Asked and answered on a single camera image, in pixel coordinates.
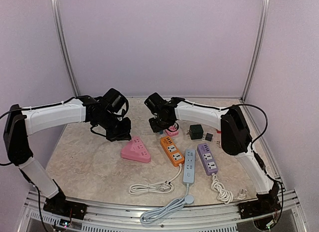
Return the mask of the pink triangular power socket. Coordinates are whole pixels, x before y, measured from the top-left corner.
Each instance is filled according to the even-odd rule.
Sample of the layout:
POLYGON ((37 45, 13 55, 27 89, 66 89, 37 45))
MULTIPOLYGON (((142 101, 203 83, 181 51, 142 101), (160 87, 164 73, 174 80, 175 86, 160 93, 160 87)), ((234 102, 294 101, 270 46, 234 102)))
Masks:
POLYGON ((121 149, 121 157, 142 163, 149 163, 151 161, 151 155, 139 136, 134 136, 121 149))

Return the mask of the orange power strip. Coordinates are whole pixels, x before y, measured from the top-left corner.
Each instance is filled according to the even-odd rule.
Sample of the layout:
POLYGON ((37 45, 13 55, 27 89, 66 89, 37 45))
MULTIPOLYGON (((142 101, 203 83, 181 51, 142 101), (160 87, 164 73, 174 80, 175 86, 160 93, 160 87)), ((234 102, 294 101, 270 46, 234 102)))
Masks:
POLYGON ((184 164, 184 156, 177 148, 171 137, 166 136, 160 138, 160 145, 174 167, 179 167, 180 165, 184 164))

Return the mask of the dark green cube adapter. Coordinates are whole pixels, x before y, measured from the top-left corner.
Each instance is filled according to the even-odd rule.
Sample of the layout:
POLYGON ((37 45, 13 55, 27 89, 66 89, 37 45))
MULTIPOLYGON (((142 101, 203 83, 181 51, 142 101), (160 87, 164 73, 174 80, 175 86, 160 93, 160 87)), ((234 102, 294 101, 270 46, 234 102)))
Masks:
POLYGON ((193 124, 189 126, 189 130, 187 130, 186 134, 190 137, 191 140, 199 140, 202 139, 204 130, 202 125, 193 124))

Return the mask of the dark grey charger plug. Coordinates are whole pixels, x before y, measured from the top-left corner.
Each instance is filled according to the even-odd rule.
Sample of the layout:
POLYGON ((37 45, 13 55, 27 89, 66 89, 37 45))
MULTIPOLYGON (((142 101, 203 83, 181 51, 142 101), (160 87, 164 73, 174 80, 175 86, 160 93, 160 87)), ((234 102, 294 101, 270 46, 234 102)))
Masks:
POLYGON ((205 140, 205 141, 209 141, 209 142, 212 142, 213 141, 213 134, 211 134, 211 133, 206 133, 206 134, 204 134, 203 135, 203 139, 205 140))

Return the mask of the light blue power strip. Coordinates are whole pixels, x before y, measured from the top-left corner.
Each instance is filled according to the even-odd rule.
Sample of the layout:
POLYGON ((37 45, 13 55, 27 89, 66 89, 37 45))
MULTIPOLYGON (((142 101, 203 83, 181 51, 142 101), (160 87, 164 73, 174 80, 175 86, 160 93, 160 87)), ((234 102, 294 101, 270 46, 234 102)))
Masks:
POLYGON ((183 183, 192 185, 195 180, 195 157, 194 149, 186 149, 184 157, 183 183))

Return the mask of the pale pink charger plug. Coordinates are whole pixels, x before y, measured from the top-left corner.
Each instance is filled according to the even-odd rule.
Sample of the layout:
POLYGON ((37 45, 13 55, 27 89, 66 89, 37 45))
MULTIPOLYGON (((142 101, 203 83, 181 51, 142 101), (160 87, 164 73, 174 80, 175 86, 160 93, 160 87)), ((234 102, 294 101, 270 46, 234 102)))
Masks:
POLYGON ((222 148, 221 141, 216 141, 216 145, 217 145, 219 148, 222 148))

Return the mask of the purple power strip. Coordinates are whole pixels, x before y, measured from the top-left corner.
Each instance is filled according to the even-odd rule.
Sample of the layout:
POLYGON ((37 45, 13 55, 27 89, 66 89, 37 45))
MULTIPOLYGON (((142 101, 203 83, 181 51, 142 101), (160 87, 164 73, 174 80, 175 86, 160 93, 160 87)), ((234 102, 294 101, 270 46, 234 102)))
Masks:
POLYGON ((199 144, 197 145, 197 152, 206 175, 216 175, 218 173, 218 167, 209 146, 206 143, 199 144))

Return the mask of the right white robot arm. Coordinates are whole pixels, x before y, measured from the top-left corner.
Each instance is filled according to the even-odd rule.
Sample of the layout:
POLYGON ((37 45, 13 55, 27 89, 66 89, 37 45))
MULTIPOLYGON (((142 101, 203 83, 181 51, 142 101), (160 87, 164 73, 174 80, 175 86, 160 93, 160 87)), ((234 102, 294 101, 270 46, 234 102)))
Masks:
POLYGON ((229 107, 213 107, 173 97, 169 101, 153 93, 145 101, 153 117, 149 123, 153 132, 168 129, 177 121, 189 121, 215 128, 221 132, 221 148, 234 156, 244 167, 255 187, 258 200, 255 210, 265 214, 277 198, 280 186, 266 171, 262 158, 255 151, 255 139, 241 110, 241 104, 229 107))

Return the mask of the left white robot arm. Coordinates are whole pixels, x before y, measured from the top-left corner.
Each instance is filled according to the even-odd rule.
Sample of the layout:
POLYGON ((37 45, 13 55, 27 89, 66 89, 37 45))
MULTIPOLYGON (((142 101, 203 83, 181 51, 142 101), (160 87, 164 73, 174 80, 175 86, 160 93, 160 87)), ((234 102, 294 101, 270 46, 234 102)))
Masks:
POLYGON ((90 123, 92 128, 102 127, 106 140, 131 140, 131 121, 126 117, 129 104, 122 95, 74 97, 55 104, 20 107, 11 106, 5 112, 7 117, 3 140, 8 164, 17 166, 27 179, 50 200, 50 206, 63 215, 70 204, 62 198, 64 193, 35 159, 29 146, 28 137, 37 132, 72 123, 90 123))

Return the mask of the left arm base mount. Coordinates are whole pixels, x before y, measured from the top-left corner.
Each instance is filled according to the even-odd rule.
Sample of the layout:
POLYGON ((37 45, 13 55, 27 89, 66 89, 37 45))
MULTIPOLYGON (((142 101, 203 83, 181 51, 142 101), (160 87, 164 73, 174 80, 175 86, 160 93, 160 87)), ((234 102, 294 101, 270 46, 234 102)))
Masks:
POLYGON ((67 200, 63 191, 58 188, 58 194, 50 199, 46 198, 43 209, 55 215, 84 220, 87 207, 84 203, 67 200))

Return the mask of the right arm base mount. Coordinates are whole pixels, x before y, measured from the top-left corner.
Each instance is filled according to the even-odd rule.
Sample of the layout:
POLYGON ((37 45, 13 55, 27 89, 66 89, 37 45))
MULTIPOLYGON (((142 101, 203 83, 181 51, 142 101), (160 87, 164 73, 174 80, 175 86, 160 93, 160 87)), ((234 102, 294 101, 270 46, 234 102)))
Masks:
POLYGON ((279 211, 282 208, 278 198, 279 190, 278 183, 274 182, 267 194, 257 194, 257 200, 240 203, 240 218, 243 220, 279 211))

